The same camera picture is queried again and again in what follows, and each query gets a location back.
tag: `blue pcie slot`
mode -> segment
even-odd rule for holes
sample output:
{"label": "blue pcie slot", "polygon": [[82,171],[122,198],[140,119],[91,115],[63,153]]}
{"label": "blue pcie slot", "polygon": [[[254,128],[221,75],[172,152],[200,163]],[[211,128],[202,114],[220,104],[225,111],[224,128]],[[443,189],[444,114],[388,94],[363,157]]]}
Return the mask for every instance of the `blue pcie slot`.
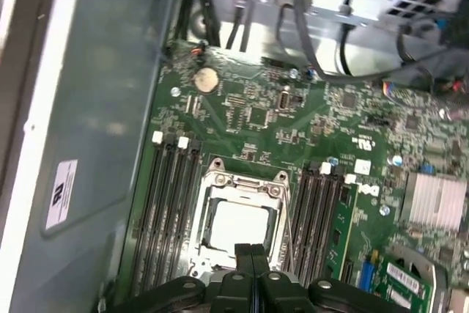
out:
{"label": "blue pcie slot", "polygon": [[366,291],[372,291],[372,282],[373,282],[373,275],[374,275],[374,265],[369,262],[363,262],[361,266],[361,274],[360,274],[360,281],[358,282],[358,288]]}

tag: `heatsink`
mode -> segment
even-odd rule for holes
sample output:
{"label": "heatsink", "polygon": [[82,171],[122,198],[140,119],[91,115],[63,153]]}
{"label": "heatsink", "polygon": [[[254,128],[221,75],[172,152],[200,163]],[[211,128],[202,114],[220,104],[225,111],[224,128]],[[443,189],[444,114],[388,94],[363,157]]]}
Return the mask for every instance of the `heatsink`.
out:
{"label": "heatsink", "polygon": [[466,180],[411,173],[401,220],[422,227],[457,231],[467,186]]}
{"label": "heatsink", "polygon": [[288,174],[273,180],[235,174],[215,158],[202,176],[189,243],[189,273],[236,268],[235,245],[262,244],[270,268],[280,265],[290,198]]}

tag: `ram slot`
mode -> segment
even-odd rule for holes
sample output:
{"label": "ram slot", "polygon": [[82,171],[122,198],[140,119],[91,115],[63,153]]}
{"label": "ram slot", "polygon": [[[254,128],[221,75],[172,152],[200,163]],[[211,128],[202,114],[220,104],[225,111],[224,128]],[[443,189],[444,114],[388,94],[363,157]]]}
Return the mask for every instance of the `ram slot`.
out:
{"label": "ram slot", "polygon": [[317,232],[317,243],[312,258],[310,279],[315,279],[324,275],[325,255],[328,250],[330,228],[333,221],[333,215],[339,200],[340,184],[337,180],[330,178],[327,188],[324,190],[325,207],[322,208],[319,230]]}
{"label": "ram slot", "polygon": [[181,179],[183,176],[185,164],[187,162],[187,150],[178,149],[175,168],[171,173],[170,189],[167,194],[162,195],[166,199],[164,208],[164,217],[158,230],[158,249],[154,253],[156,260],[152,262],[153,278],[152,287],[163,284],[163,275],[167,266],[167,256],[169,244],[171,243],[171,235],[174,230],[174,221],[177,216],[177,200],[181,189]]}
{"label": "ram slot", "polygon": [[152,285],[152,268],[155,264],[158,255],[158,241],[160,238],[160,225],[165,221],[166,217],[166,202],[168,199],[169,189],[171,187],[171,176],[174,172],[174,167],[179,158],[179,150],[173,144],[166,147],[166,162],[162,165],[159,171],[159,181],[155,193],[152,198],[154,200],[154,207],[152,217],[148,228],[149,233],[149,248],[145,259],[145,270],[142,279],[143,290],[149,290]]}
{"label": "ram slot", "polygon": [[200,158],[200,142],[192,140],[190,146],[189,160],[187,169],[184,175],[187,175],[186,181],[183,182],[183,187],[179,195],[179,202],[177,208],[177,226],[174,234],[174,242],[171,246],[172,253],[170,255],[167,279],[175,279],[177,275],[177,263],[180,260],[182,245],[185,239],[189,222],[189,210],[195,196],[196,189],[196,174],[199,166]]}
{"label": "ram slot", "polygon": [[300,240],[300,234],[301,230],[303,228],[303,225],[305,224],[304,222],[304,217],[305,217],[305,208],[306,205],[309,201],[309,197],[306,196],[306,190],[308,189],[309,186],[309,175],[306,170],[303,170],[303,174],[301,177],[300,181],[300,188],[298,189],[298,196],[296,199],[296,204],[295,204],[295,211],[293,213],[292,217],[292,245],[293,248],[287,247],[287,255],[285,256],[284,264],[283,264],[283,271],[292,271],[293,264],[291,257],[294,258],[295,262],[298,262],[297,258],[299,256],[298,253],[298,241]]}
{"label": "ram slot", "polygon": [[154,199],[152,195],[158,184],[158,171],[165,162],[166,158],[166,144],[162,143],[155,146],[153,153],[152,167],[150,169],[150,180],[148,182],[147,196],[145,197],[143,216],[139,221],[139,228],[137,233],[136,251],[133,259],[133,280],[132,280],[132,295],[138,295],[141,287],[141,280],[144,273],[144,258],[147,253],[148,247],[148,227],[152,215],[152,206]]}
{"label": "ram slot", "polygon": [[316,257],[316,251],[318,243],[320,241],[320,230],[322,218],[324,216],[324,210],[327,207],[327,190],[329,189],[330,180],[325,176],[319,176],[320,186],[316,192],[310,195],[313,198],[314,202],[310,208],[311,220],[308,226],[307,239],[306,243],[306,257],[304,263],[301,265],[303,268],[302,275],[300,275],[301,282],[310,282],[312,279],[312,274],[317,270],[317,266],[320,263],[314,262]]}
{"label": "ram slot", "polygon": [[[295,275],[303,285],[323,275],[342,183],[341,175],[321,175],[316,163],[303,170],[292,219]],[[291,269],[286,256],[284,270]]]}

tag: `motherboard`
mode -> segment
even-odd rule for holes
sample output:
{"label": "motherboard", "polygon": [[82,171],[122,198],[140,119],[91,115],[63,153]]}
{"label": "motherboard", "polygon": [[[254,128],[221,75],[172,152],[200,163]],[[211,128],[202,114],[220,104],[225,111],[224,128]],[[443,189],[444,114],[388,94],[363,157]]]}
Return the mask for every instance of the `motherboard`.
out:
{"label": "motherboard", "polygon": [[310,67],[187,42],[170,54],[116,302],[234,268],[236,243],[262,243],[303,285],[341,279],[412,312],[469,287],[468,123]]}

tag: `cpu socket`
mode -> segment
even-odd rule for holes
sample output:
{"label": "cpu socket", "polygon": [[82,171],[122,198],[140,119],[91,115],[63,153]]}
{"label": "cpu socket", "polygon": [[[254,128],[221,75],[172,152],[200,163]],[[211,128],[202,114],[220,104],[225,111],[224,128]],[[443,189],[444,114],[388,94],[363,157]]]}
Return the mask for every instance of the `cpu socket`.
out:
{"label": "cpu socket", "polygon": [[201,180],[189,243],[189,271],[194,277],[236,268],[236,243],[262,243],[269,266],[279,269],[290,200],[286,172],[273,180],[234,174],[221,158],[211,162]]}

